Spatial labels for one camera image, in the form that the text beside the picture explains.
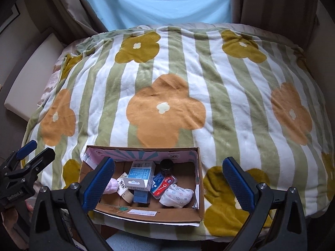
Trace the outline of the person's left hand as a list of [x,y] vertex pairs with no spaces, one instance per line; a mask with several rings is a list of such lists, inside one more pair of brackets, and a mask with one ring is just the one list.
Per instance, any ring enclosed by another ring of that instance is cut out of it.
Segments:
[[6,211],[1,213],[2,224],[9,235],[12,242],[18,247],[20,250],[26,250],[28,248],[28,243],[21,237],[20,234],[15,230],[14,226],[18,221],[18,212],[15,207],[11,207]]

